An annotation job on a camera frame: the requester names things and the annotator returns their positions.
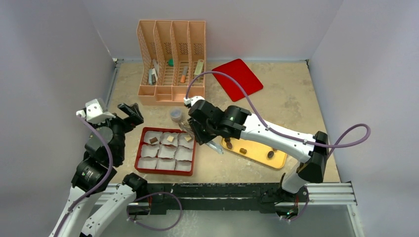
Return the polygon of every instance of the table surface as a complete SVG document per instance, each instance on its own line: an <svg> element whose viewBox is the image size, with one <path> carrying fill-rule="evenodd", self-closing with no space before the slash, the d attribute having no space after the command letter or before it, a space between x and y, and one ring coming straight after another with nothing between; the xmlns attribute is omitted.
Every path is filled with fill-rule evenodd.
<svg viewBox="0 0 419 237"><path fill-rule="evenodd" d="M213 69L225 62L208 62ZM247 62L247 66L262 82L264 88L250 96L262 117L275 124L303 133L314 134L326 131L314 92L311 77L305 62L261 63ZM144 123L126 134L125 161L116 168L112 183L120 183L124 176L134 172L150 183L260 183L279 182L284 172L290 172L297 161L288 156L281 169L273 169L241 155L224 151L218 154L208 146L198 146L195 152L195 167L192 176L176 176L139 173L134 168L138 144L143 127L178 128L172 122L168 106L143 106L138 99L138 87L143 74L142 63L123 63L114 88L109 111L122 115L119 103L138 103ZM225 110L229 105L251 108L246 99L232 102L212 75L207 75L206 100ZM184 117L187 109L181 107ZM339 182L339 174L333 156L328 160L325 182Z"/></svg>

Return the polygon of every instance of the red compartment tray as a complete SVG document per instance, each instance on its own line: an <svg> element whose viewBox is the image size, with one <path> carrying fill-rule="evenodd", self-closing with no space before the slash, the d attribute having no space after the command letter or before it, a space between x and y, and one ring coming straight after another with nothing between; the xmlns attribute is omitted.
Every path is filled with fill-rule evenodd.
<svg viewBox="0 0 419 237"><path fill-rule="evenodd" d="M194 171L194 162L195 162L195 148L196 148L196 141L194 140L194 149L192 153L192 166L191 171L179 171L179 170L164 170L164 169L142 169L138 167L138 161L141 158L141 147L142 145L146 144L144 142L145 133L148 131L155 131L155 132L177 132L177 133L185 133L180 129L169 129L169 128L159 128L159 127L144 127L141 133L140 144L138 145L138 152L137 157L135 158L134 168L141 173L151 173L151 174L170 174L170 175L182 175L182 176L191 176Z"/></svg>

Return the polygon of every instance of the orange desk organizer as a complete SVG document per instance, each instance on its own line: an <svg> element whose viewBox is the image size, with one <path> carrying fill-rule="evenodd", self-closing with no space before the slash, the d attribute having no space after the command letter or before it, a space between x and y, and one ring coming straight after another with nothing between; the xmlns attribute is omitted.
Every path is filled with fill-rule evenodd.
<svg viewBox="0 0 419 237"><path fill-rule="evenodd" d="M144 73L138 89L143 105L182 106L187 85L194 78L197 62L204 60L207 68L205 21L140 20L137 28L138 42L144 63ZM159 63L157 83L149 85L148 70L152 60ZM173 67L168 61L173 59ZM188 66L185 82L182 71ZM189 97L205 97L205 77L195 81Z"/></svg>

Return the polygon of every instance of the red mat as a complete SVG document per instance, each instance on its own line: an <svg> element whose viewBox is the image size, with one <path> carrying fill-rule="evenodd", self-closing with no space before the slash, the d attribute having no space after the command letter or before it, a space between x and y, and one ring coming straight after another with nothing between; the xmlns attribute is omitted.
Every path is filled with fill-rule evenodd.
<svg viewBox="0 0 419 237"><path fill-rule="evenodd" d="M234 78L245 90L248 95L251 95L259 90L263 89L262 83L257 79L253 72L241 59L236 59L229 63L223 64L213 69L213 71L226 73L227 75ZM241 90L230 81L228 78L222 75L214 74L214 77L223 87L227 95L233 102L243 99L245 96Z"/></svg>

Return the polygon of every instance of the yellow plate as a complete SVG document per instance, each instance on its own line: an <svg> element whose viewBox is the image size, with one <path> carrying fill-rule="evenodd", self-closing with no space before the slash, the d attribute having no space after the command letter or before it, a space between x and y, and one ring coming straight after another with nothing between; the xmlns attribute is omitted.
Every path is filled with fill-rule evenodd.
<svg viewBox="0 0 419 237"><path fill-rule="evenodd" d="M231 145L233 145L233 149L228 149L227 145L225 144L224 139L221 140L221 145L229 151L235 152L247 158L256 160L257 162L263 163L267 166L270 166L275 169L280 169L285 164L285 159L287 158L287 154L281 151L275 151L274 156L269 159L268 152L272 150L271 147L248 140L243 139L234 139L231 138ZM240 153L240 148L244 148L247 150L246 154Z"/></svg>

